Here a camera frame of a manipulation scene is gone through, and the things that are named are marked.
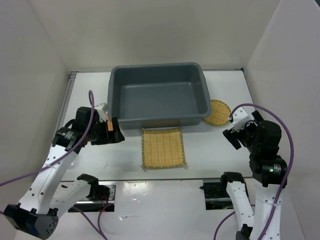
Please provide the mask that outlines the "round yellow bamboo tray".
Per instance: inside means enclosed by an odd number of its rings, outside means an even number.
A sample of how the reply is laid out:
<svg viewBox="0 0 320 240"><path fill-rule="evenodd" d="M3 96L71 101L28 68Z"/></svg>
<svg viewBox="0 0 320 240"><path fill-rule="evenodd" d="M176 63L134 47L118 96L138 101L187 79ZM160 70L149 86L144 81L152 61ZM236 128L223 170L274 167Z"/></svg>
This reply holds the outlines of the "round yellow bamboo tray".
<svg viewBox="0 0 320 240"><path fill-rule="evenodd" d="M203 121L213 127L224 127L228 125L230 123L230 107L225 102L216 99L212 99L210 105L211 114L205 117Z"/></svg>

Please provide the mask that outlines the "square bamboo mat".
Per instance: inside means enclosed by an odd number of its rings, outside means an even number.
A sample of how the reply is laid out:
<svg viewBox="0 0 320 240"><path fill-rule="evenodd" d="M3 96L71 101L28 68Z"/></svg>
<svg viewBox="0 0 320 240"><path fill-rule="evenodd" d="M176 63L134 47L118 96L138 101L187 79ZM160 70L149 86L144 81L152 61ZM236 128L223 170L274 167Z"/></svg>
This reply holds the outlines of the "square bamboo mat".
<svg viewBox="0 0 320 240"><path fill-rule="evenodd" d="M142 165L145 170L185 168L187 166L182 129L142 129Z"/></svg>

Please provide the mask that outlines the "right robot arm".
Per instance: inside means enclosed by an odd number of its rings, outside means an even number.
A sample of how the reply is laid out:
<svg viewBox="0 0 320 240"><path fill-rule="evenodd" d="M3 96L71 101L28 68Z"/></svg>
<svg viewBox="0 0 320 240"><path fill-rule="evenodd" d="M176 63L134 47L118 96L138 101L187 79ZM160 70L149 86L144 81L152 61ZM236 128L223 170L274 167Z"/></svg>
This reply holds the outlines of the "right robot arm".
<svg viewBox="0 0 320 240"><path fill-rule="evenodd" d="M258 111L248 114L238 108L230 118L231 129L223 131L235 149L249 151L249 167L255 187L255 207L252 208L244 177L238 172L224 172L219 191L230 197L238 222L237 240L279 240L281 209L287 163L278 155L281 127L264 120Z"/></svg>

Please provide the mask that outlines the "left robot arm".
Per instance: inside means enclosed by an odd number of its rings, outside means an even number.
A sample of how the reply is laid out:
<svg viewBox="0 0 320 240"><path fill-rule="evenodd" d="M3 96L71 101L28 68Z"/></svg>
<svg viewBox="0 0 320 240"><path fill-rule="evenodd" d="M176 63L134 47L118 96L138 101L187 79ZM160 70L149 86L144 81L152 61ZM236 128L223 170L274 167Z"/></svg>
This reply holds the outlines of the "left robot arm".
<svg viewBox="0 0 320 240"><path fill-rule="evenodd" d="M117 118L109 120L107 111L105 103L94 108L80 107L75 118L57 130L42 166L44 170L18 203L9 204L4 210L4 216L14 228L46 240L56 230L62 215L78 201L108 201L110 189L86 173L55 195L62 177L87 143L98 146L124 141Z"/></svg>

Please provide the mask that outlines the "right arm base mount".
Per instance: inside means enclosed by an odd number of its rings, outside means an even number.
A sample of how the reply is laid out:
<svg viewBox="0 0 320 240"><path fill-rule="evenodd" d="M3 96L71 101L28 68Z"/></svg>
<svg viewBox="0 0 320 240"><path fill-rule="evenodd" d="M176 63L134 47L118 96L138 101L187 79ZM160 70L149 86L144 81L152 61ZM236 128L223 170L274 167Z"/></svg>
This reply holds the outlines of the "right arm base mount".
<svg viewBox="0 0 320 240"><path fill-rule="evenodd" d="M203 185L199 188L203 190L206 210L233 209L230 196L222 184L222 176L212 179L204 179Z"/></svg>

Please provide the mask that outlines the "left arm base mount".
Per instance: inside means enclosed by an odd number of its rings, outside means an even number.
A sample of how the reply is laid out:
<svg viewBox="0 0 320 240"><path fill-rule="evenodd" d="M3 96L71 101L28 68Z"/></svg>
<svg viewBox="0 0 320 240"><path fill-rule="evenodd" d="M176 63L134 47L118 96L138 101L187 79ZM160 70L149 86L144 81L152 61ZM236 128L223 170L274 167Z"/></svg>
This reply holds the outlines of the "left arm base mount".
<svg viewBox="0 0 320 240"><path fill-rule="evenodd" d="M104 212L114 212L116 186L115 181L100 181L100 188L102 190L93 198L83 198L76 202L76 204L68 210L69 213L75 213L77 209L84 213L98 213L102 209Z"/></svg>

